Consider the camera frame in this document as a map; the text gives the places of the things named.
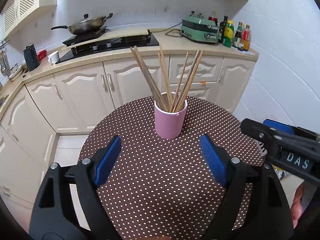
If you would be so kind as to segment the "person's right hand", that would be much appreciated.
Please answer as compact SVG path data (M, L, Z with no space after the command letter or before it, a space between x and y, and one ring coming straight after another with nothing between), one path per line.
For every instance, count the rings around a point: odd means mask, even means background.
M300 219L303 213L303 207L301 205L303 193L304 193L304 184L301 183L299 187L296 189L293 202L291 205L291 218L292 218L293 228L297 226L298 220Z

